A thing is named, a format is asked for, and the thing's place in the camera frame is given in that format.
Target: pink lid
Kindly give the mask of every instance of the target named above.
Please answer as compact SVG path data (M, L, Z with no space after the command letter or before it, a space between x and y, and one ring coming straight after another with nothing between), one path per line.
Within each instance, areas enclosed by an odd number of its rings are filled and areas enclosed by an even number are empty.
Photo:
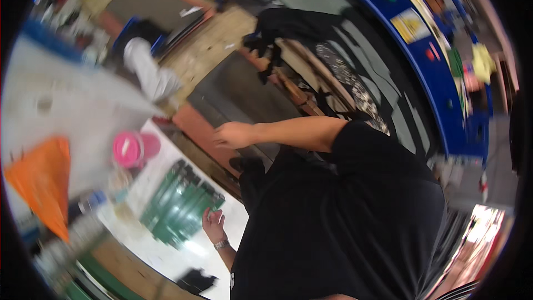
M119 133L113 141L115 160L126 168L139 166L142 159L142 146L136 132L124 131Z

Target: hand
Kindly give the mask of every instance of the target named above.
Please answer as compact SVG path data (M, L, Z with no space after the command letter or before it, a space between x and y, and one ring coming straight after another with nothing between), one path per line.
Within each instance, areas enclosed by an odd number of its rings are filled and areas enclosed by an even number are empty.
M202 216L202 228L207 234L212 244L228 239L224 231L224 215L222 210L215 211L209 215L210 208L206 208Z
M213 141L217 147L242 149L257 142L257 125L230 122L215 129Z

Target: wristwatch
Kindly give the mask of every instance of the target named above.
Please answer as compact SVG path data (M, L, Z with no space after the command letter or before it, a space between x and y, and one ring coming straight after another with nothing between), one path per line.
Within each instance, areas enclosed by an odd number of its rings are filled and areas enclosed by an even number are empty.
M220 241L220 242L215 243L213 245L213 247L215 247L216 250L219 250L219 249L228 247L229 245L230 245L230 241L224 240L224 241Z

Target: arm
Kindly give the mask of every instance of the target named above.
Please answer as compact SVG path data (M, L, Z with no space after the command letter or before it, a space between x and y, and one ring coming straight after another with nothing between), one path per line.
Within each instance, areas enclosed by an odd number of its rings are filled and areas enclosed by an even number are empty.
M228 236L224 231L224 220L225 216L222 214L222 210L214 211L209 215L210 208L207 208L203 212L202 216L202 228L207 234L207 237L212 244L219 243L221 241L227 240ZM233 261L235 260L235 255L237 252L231 246L220 248L217 250L218 254L224 261L228 271L231 271L233 266Z
M347 121L325 116L298 117L275 123L230 122L215 130L219 147L240 149L257 143L279 143L310 151L331 152L331 145Z

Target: label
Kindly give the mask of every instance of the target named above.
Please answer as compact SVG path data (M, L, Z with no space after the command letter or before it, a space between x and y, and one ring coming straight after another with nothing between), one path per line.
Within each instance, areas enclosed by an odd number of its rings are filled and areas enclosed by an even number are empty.
M418 13L409 8L391 19L405 43L410 44L431 35L431 31Z

